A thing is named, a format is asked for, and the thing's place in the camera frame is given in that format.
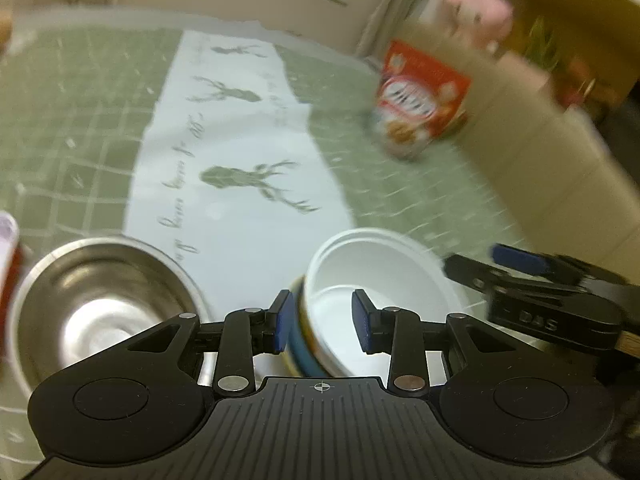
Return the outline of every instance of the green tablecloth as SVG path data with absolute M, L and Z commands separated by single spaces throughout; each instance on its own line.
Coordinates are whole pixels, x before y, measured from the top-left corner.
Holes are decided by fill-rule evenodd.
M 0 208 L 18 220 L 30 258 L 79 237 L 121 231 L 143 131 L 180 30 L 79 27 L 40 32 L 0 61 Z M 366 70 L 279 46 L 289 83 L 312 105 L 310 134 L 357 226 L 407 234 L 437 255 L 486 259 L 495 242 L 521 245 L 491 187 L 449 140 L 410 164 L 367 137 L 377 84 Z M 478 295 L 470 304 L 481 306 Z M 0 367 L 0 478 L 41 455 L 26 400 Z

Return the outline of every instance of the white plastic container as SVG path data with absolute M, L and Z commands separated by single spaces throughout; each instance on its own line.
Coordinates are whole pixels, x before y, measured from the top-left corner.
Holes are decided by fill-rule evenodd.
M 466 301 L 442 264 L 419 243 L 384 229 L 354 229 L 328 240 L 314 255 L 305 281 L 301 317 L 319 363 L 333 376 L 379 376 L 386 383 L 390 356 L 366 355 L 351 320 L 351 294 L 366 291 L 377 308 L 399 306 L 423 321 L 444 322 Z M 440 352 L 427 352 L 431 385 L 446 382 Z

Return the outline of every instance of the deer print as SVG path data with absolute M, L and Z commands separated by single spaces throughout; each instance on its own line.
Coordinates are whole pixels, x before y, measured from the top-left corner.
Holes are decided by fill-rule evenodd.
M 224 168 L 212 166 L 200 173 L 200 180 L 217 189 L 227 187 L 255 187 L 260 194 L 271 202 L 281 202 L 299 213 L 307 214 L 317 211 L 317 207 L 310 206 L 306 200 L 292 202 L 284 197 L 285 189 L 279 189 L 269 184 L 266 179 L 273 175 L 281 175 L 279 168 L 295 168 L 297 164 L 290 160 L 283 160 L 277 164 L 258 164 L 253 171 L 238 170 L 238 168 Z
M 213 81 L 207 77 L 194 76 L 196 81 L 206 83 L 211 87 L 211 92 L 202 96 L 191 96 L 187 97 L 188 101 L 192 101 L 195 103 L 204 103 L 207 101 L 224 101 L 228 97 L 234 97 L 236 99 L 241 99 L 242 101 L 247 101 L 249 103 L 257 103 L 258 101 L 262 101 L 262 98 L 251 92 L 250 90 L 242 90 L 239 88 L 228 88 L 224 83 L 220 81 Z
M 221 46 L 213 46 L 211 49 L 213 52 L 217 54 L 251 54 L 256 57 L 266 57 L 262 54 L 256 54 L 255 52 L 250 52 L 250 48 L 258 48 L 258 45 L 247 45 L 247 46 L 235 46 L 233 48 L 223 48 Z

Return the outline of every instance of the green plant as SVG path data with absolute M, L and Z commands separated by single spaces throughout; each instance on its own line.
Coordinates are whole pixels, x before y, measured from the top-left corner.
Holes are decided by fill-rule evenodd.
M 546 28 L 542 16 L 536 18 L 529 31 L 529 43 L 524 51 L 524 57 L 541 69 L 553 72 L 562 63 L 562 55 L 556 37 Z

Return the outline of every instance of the red snack box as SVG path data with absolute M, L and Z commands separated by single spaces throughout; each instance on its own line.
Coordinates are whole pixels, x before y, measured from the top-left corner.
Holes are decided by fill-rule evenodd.
M 386 53 L 372 129 L 393 155 L 412 158 L 460 114 L 471 80 L 393 40 Z

